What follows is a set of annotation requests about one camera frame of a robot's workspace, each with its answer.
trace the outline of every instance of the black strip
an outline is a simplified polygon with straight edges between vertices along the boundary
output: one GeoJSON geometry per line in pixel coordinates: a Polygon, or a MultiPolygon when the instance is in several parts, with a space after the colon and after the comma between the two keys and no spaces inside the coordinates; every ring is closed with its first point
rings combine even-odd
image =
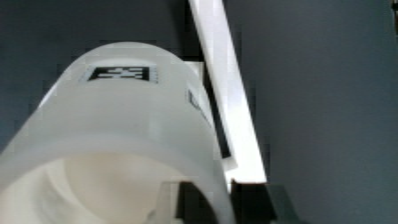
{"type": "Polygon", "coordinates": [[[185,224],[217,224],[208,200],[190,182],[180,183],[176,218],[183,219],[185,224]]]}

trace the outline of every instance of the black background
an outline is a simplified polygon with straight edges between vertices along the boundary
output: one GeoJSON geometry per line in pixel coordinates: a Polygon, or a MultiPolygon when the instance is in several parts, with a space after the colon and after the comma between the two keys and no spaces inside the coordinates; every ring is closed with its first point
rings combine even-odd
{"type": "MultiPolygon", "coordinates": [[[[309,223],[398,223],[389,1],[229,0],[270,182],[309,223]]],[[[199,59],[185,0],[0,1],[0,147],[75,58],[119,41],[199,59]]]]}

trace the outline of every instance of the dark gray surface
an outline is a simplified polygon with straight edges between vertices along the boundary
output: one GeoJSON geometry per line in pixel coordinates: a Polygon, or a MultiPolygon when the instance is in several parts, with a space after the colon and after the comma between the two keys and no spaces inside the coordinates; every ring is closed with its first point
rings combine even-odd
{"type": "MultiPolygon", "coordinates": [[[[89,48],[144,41],[180,56],[199,55],[183,4],[0,1],[0,147],[89,48]]],[[[398,56],[388,4],[228,1],[270,180],[284,185],[313,224],[398,223],[398,56]]]]}

